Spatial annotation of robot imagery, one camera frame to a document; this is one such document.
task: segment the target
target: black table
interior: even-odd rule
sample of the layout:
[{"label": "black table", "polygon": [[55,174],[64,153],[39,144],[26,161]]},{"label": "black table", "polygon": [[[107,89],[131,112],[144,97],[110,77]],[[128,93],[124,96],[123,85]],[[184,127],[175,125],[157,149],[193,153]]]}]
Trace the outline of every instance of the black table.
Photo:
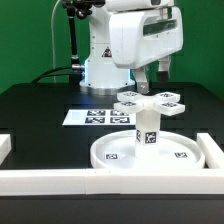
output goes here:
[{"label": "black table", "polygon": [[[181,94],[186,111],[162,116],[161,130],[192,139],[209,133],[224,149],[224,102],[194,83],[154,84]],[[2,170],[91,168],[99,137],[134,126],[62,126],[69,109],[112,109],[116,96],[69,84],[19,84],[0,95],[0,133],[12,151]],[[223,195],[69,195],[0,197],[1,223],[223,223]]]}]

